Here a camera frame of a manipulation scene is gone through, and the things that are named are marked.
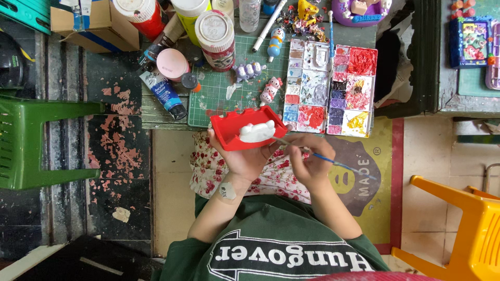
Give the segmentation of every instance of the cutting mat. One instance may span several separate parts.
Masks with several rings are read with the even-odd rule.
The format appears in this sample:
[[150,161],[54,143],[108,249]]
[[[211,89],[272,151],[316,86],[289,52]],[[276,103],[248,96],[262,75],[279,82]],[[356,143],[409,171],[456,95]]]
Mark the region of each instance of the cutting mat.
[[[477,16],[490,15],[493,19],[500,19],[500,2],[498,0],[477,0],[473,8]],[[458,93],[463,96],[500,97],[500,90],[486,87],[486,69],[487,67],[460,69]]]
[[[286,86],[288,56],[290,53],[290,42],[284,41],[280,54],[272,62],[268,62],[269,39],[265,39],[257,52],[252,52],[252,46],[257,37],[236,35],[235,49],[236,62],[234,65],[249,64],[252,61],[259,62],[267,68],[262,74],[254,79],[240,82],[242,87],[237,88],[230,99],[226,99],[226,91],[229,86],[236,82],[234,70],[227,72],[213,71],[208,63],[202,67],[193,67],[192,73],[196,74],[201,91],[191,92],[189,95],[189,109],[187,124],[192,127],[208,128],[210,116],[225,115],[228,112],[242,112],[248,108],[258,108],[261,103],[260,95],[264,87],[272,77],[280,77],[283,86]],[[269,106],[277,114],[283,114],[283,103],[285,100],[285,89],[282,87],[276,93],[274,100]]]

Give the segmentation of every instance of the floral fabric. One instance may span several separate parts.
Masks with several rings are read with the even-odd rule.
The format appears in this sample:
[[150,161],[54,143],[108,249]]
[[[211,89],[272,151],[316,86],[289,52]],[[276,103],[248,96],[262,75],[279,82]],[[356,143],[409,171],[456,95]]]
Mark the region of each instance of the floral fabric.
[[[198,195],[209,199],[228,173],[228,166],[219,152],[210,145],[207,132],[195,132],[192,137],[195,150],[189,161],[193,171],[189,186]],[[295,178],[290,158],[283,155],[285,148],[282,145],[271,155],[245,196],[276,194],[311,204],[309,191]]]

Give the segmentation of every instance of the paintbrush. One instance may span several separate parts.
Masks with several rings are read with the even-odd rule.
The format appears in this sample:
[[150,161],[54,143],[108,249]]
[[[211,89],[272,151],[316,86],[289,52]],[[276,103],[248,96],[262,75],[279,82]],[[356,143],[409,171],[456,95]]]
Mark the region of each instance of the paintbrush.
[[332,22],[332,15],[334,12],[332,10],[328,11],[328,19],[330,20],[330,78],[334,76],[334,23]]
[[[282,144],[287,145],[287,146],[296,146],[295,144],[292,144],[292,143],[290,143],[290,142],[288,142],[288,141],[286,141],[286,140],[284,140],[284,139],[281,139],[281,138],[279,138],[279,137],[272,136],[271,138],[272,138],[272,139],[275,139],[275,140],[277,140],[277,141],[279,141],[279,142],[281,142]],[[367,177],[367,178],[369,178],[369,179],[372,179],[372,180],[374,180],[374,181],[376,181],[376,180],[377,180],[377,178],[376,178],[376,177],[374,177],[374,176],[372,176],[372,175],[369,175],[369,174],[364,174],[364,173],[360,172],[359,170],[356,170],[355,168],[351,168],[351,167],[349,167],[349,166],[347,166],[347,165],[345,165],[345,164],[342,164],[342,163],[337,162],[337,161],[335,161],[335,160],[332,160],[332,159],[330,159],[330,158],[326,158],[325,156],[323,156],[323,155],[321,155],[321,154],[318,154],[318,153],[316,153],[316,152],[311,153],[311,151],[310,151],[309,149],[305,149],[304,147],[299,147],[299,149],[300,149],[300,151],[302,151],[303,153],[312,154],[313,156],[316,156],[316,157],[318,157],[318,158],[320,158],[320,159],[323,159],[323,160],[325,160],[325,161],[331,162],[331,163],[332,163],[332,164],[334,164],[335,166],[339,166],[339,167],[345,168],[345,169],[347,169],[347,170],[351,170],[351,171],[353,171],[353,172],[355,172],[355,173],[358,173],[358,174],[360,174],[360,175],[363,175],[363,176],[365,176],[365,177]]]

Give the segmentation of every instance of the green shirt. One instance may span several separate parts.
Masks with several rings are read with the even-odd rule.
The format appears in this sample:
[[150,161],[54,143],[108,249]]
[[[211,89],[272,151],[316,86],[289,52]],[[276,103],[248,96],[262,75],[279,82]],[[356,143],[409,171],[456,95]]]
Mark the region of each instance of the green shirt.
[[[196,215],[208,200],[196,196]],[[319,222],[310,205],[279,195],[243,198],[214,243],[170,244],[152,280],[310,279],[355,271],[389,271],[363,234],[343,240]]]

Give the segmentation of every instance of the pen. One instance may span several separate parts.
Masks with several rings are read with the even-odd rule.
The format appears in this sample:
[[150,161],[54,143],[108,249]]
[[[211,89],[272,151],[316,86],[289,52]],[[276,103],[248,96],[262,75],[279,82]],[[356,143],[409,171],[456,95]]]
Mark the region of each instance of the pen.
[[262,32],[258,36],[257,42],[255,42],[255,44],[253,45],[253,47],[251,49],[252,52],[256,53],[257,50],[261,47],[262,42],[264,42],[264,38],[267,37],[268,32],[271,29],[271,26],[275,22],[278,15],[281,13],[281,10],[283,9],[283,6],[285,5],[286,2],[287,2],[287,0],[281,0],[281,2],[279,2],[279,4],[276,6],[276,9],[274,10],[271,17],[269,18],[269,21],[265,25],[264,30],[262,30]]
[[[280,142],[281,142],[282,144],[284,144],[284,145],[287,145],[287,146],[294,146],[294,144],[292,144],[292,143],[290,143],[290,142],[288,142],[288,141],[286,141],[286,140],[284,140],[284,139],[281,139],[281,138],[279,138],[279,137],[274,137],[274,136],[272,136],[271,138],[272,138],[272,139],[275,139],[275,140],[277,140],[277,141],[280,141]],[[303,148],[303,147],[299,147],[299,149],[300,149],[300,151],[302,151],[303,153],[309,153],[309,154],[311,154],[311,151],[310,151],[309,149],[305,149],[305,148]],[[347,170],[351,170],[351,171],[353,171],[353,172],[356,172],[356,173],[358,173],[358,174],[360,174],[360,175],[363,175],[363,176],[365,176],[365,177],[367,177],[367,178],[369,178],[369,179],[372,179],[372,180],[374,180],[374,181],[376,181],[376,180],[377,180],[377,178],[376,178],[376,177],[374,177],[374,176],[372,176],[372,175],[362,173],[362,172],[360,172],[359,170],[357,170],[357,169],[355,169],[355,168],[351,168],[351,167],[349,167],[349,166],[347,166],[347,165],[345,165],[345,164],[342,164],[342,163],[337,162],[337,161],[335,161],[335,160],[332,160],[332,159],[330,159],[330,158],[326,158],[325,156],[323,156],[323,155],[321,155],[321,154],[318,154],[318,153],[316,153],[316,152],[313,152],[313,153],[312,153],[312,155],[313,155],[313,156],[318,157],[319,159],[323,159],[323,160],[325,160],[325,161],[331,162],[331,163],[332,163],[333,165],[335,165],[335,166],[339,166],[339,167],[345,168],[345,169],[347,169]]]

